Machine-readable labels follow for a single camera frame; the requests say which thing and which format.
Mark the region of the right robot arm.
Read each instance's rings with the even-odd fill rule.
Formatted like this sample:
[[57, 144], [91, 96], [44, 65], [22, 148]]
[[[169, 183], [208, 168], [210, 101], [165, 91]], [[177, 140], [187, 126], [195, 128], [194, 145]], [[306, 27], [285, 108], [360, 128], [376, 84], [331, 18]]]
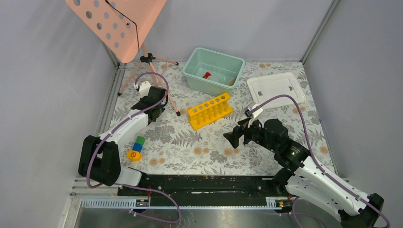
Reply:
[[265, 123], [250, 119], [238, 122], [232, 132], [224, 137], [233, 148], [250, 141], [274, 153], [274, 159], [282, 169], [274, 177], [273, 191], [280, 196], [290, 193], [301, 197], [326, 211], [344, 228], [372, 228], [380, 217], [384, 199], [367, 194], [353, 187], [331, 172], [310, 151], [290, 139], [288, 129], [279, 119]]

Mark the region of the white plastic bin lid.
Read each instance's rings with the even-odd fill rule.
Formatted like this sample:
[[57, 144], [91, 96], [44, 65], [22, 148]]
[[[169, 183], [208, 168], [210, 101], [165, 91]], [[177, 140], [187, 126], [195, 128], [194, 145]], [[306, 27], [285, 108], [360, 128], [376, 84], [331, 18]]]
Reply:
[[278, 95], [289, 95], [298, 104], [304, 103], [307, 99], [300, 83], [291, 72], [251, 77], [247, 80], [247, 86], [252, 97], [252, 104], [261, 105]]

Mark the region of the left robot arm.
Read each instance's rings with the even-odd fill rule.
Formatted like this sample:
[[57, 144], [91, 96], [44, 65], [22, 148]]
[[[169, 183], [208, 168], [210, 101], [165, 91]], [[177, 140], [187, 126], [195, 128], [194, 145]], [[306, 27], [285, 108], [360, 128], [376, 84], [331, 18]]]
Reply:
[[119, 154], [140, 130], [155, 122], [164, 111], [164, 88], [151, 86], [142, 90], [141, 94], [140, 100], [118, 125], [99, 136], [89, 135], [84, 139], [78, 166], [79, 175], [106, 186], [129, 185], [135, 195], [142, 195], [147, 191], [147, 183], [141, 178], [142, 173], [123, 168]]

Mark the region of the white wash bottle red cap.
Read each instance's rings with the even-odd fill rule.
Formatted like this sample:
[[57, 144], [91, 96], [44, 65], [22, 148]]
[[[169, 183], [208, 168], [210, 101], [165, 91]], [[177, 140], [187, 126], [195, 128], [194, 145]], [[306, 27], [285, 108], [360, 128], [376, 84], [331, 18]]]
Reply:
[[202, 78], [211, 80], [211, 81], [217, 81], [217, 77], [215, 75], [212, 75], [210, 72], [206, 72]]

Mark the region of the yellow test tube rack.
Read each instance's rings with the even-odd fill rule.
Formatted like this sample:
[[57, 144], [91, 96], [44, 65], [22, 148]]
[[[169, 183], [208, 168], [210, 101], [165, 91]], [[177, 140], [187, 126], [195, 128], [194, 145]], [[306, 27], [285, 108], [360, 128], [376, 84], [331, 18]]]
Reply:
[[209, 125], [233, 112], [228, 104], [229, 93], [223, 93], [187, 110], [188, 121], [194, 131]]

